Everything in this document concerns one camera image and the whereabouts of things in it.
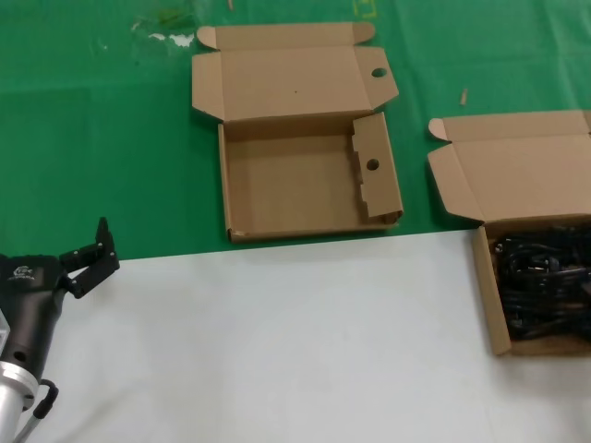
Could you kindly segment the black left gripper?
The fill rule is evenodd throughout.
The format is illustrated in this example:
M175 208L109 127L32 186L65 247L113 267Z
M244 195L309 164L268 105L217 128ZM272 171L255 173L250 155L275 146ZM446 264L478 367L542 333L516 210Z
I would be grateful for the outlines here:
M10 332L1 360L35 377L45 368L66 290L80 299L120 269L105 217L95 242L52 256L1 256L1 311Z

